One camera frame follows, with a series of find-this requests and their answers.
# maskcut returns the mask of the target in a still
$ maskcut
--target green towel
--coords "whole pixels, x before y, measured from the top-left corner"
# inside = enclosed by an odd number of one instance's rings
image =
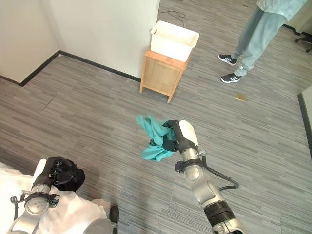
[[[142,115],[138,115],[136,120],[153,140],[153,142],[149,144],[149,147],[143,150],[142,158],[161,161],[163,158],[170,157],[174,153],[162,148],[164,135],[167,135],[168,140],[176,140],[174,130],[162,126],[167,120],[158,121],[153,116],[144,118]]]

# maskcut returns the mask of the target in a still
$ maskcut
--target black baseboard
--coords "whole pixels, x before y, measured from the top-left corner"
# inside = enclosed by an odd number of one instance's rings
[[[70,58],[77,59],[77,60],[79,60],[79,61],[81,61],[81,62],[88,63],[88,64],[90,64],[90,65],[92,65],[92,66],[95,66],[95,67],[104,69],[104,70],[106,70],[106,71],[115,73],[115,74],[117,74],[117,75],[120,75],[120,76],[129,78],[129,79],[135,80],[135,81],[137,81],[137,82],[141,82],[141,79],[138,78],[138,77],[134,77],[134,76],[129,75],[129,74],[127,74],[127,73],[124,73],[124,72],[115,70],[115,69],[110,68],[110,67],[106,67],[106,66],[104,66],[104,65],[102,65],[102,64],[99,64],[99,63],[96,63],[96,62],[87,60],[87,59],[85,59],[85,58],[82,58],[82,57],[79,57],[79,56],[76,56],[76,55],[72,55],[72,54],[67,53],[67,52],[65,52],[65,51],[62,51],[62,50],[60,50],[59,53],[60,53],[61,55],[65,55],[65,56],[68,56],[68,57],[70,57]]]
[[[132,80],[135,80],[137,82],[141,82],[141,79],[138,78],[138,77],[134,77],[132,75],[129,75],[127,73],[124,73],[124,72],[121,72],[121,71],[118,71],[118,70],[115,70],[113,68],[109,68],[109,67],[106,67],[104,65],[101,65],[99,63],[96,63],[96,62],[92,62],[90,60],[87,60],[85,58],[81,58],[79,56],[76,56],[76,55],[72,55],[70,53],[67,53],[65,51],[62,51],[62,50],[58,50],[56,51],[50,58],[48,58],[43,64],[41,64],[36,70],[34,70],[28,77],[26,77],[21,83],[18,83],[8,77],[4,77],[4,76],[0,76],[0,78],[2,79],[5,79],[5,80],[8,80],[12,83],[15,83],[19,86],[24,86],[25,84],[27,84],[32,78],[34,78],[43,68],[45,68],[53,59],[55,59],[58,55],[65,55],[65,56],[68,56],[68,57],[71,57],[73,59],[77,59],[79,61],[82,61],[82,62],[85,62],[85,63],[88,63],[92,66],[95,66],[95,67],[98,67],[98,68],[101,68],[101,69],[104,69],[106,71],[109,71],[109,72],[112,72],[112,73],[115,73],[117,75],[120,75],[120,76],[123,76],[123,77],[126,77],[126,78],[129,78],[129,79],[132,79]]]
[[[308,112],[306,108],[306,104],[304,103],[304,99],[302,94],[298,94],[298,101],[299,101],[299,106],[301,110],[301,115],[304,123],[304,127],[306,129],[306,134],[307,134],[307,139],[308,139],[308,145],[309,145],[309,150],[310,150],[310,155],[311,155],[311,160],[312,160],[312,131],[311,131],[311,123],[308,118]]]
[[[302,32],[302,33],[299,33],[299,32],[297,32],[296,31],[296,29],[294,28],[294,27],[291,27],[291,26],[289,26],[289,25],[287,25],[287,24],[283,24],[283,26],[285,27],[285,28],[289,28],[289,29],[291,29],[291,30],[293,30],[293,33],[295,33],[296,35],[305,35],[305,36],[308,36],[308,37],[312,37],[312,35],[311,34],[309,34],[309,33],[306,33],[306,32]]]
[[[46,61],[44,61],[43,64],[41,64],[36,70],[34,70],[28,77],[26,77],[21,83],[18,83],[10,78],[0,76],[0,78],[8,80],[12,83],[15,83],[19,86],[25,86],[32,78],[34,78],[40,71],[42,71],[43,68],[45,68],[53,59],[55,59],[59,55],[59,51],[56,51],[50,58],[48,58]]]

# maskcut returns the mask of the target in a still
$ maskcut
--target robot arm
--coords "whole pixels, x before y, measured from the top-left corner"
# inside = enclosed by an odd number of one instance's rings
[[[184,173],[184,179],[205,212],[214,234],[247,234],[241,221],[235,217],[220,190],[211,183],[206,159],[198,153],[198,141],[195,131],[187,121],[169,120],[163,126],[172,127],[177,141],[174,151],[179,150],[183,161],[175,165],[178,172]]]
[[[14,221],[7,234],[35,234],[39,223],[50,207],[56,207],[59,196],[49,194],[52,185],[65,184],[75,177],[75,173],[69,170],[70,161],[61,157],[47,159],[42,173],[36,178],[30,192],[23,191],[22,195],[28,195],[25,201],[25,211]]]

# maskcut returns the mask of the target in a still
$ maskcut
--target black sneaker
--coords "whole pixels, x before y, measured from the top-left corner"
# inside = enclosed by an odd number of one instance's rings
[[[235,66],[237,63],[237,59],[232,59],[231,55],[218,55],[218,58],[230,66]]]
[[[234,73],[220,77],[221,81],[223,83],[227,83],[227,84],[232,83],[232,82],[238,82],[240,80],[240,78],[241,77],[235,75]]]

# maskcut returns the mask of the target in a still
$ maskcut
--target person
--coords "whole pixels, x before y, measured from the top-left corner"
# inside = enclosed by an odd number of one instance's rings
[[[240,81],[261,56],[278,29],[289,21],[307,0],[258,0],[257,8],[242,32],[236,51],[218,58],[230,66],[235,66],[239,56],[242,65],[234,72],[220,79],[224,83]]]

